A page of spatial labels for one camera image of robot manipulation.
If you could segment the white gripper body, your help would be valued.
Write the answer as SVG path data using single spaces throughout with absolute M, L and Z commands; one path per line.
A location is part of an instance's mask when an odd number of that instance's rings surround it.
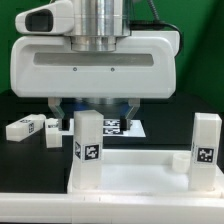
M 177 27 L 133 21 L 130 0 L 53 0 L 18 14 L 10 81 L 20 97 L 168 98 Z

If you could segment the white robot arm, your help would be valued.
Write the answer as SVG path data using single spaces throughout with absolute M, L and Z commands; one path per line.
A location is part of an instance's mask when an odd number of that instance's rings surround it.
M 128 130 L 142 99 L 167 99 L 176 90 L 177 27 L 158 16 L 130 18 L 131 0 L 51 0 L 22 12 L 23 36 L 11 53 L 11 88 L 20 97 L 45 97 L 65 118 L 63 98 L 128 102 L 120 128 Z

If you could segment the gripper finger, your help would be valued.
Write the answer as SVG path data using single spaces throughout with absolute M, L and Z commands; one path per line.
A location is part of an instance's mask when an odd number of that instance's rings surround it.
M 122 131 L 128 131 L 131 128 L 131 120 L 140 108 L 140 99 L 130 98 L 128 106 L 129 108 L 125 115 L 120 117 L 120 129 Z
M 65 116 L 65 113 L 61 108 L 61 99 L 56 97 L 49 97 L 48 106 L 54 114 L 55 118 L 58 120 L 59 129 L 62 129 L 62 120 Z

